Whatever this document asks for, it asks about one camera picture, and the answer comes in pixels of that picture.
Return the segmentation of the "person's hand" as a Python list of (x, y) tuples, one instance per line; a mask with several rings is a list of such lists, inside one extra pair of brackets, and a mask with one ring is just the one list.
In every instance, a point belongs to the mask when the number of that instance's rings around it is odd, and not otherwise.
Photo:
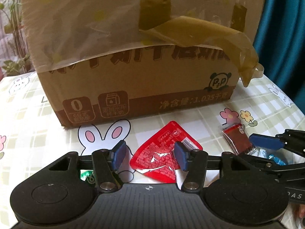
[(305, 205), (292, 203), (295, 228), (305, 229)]

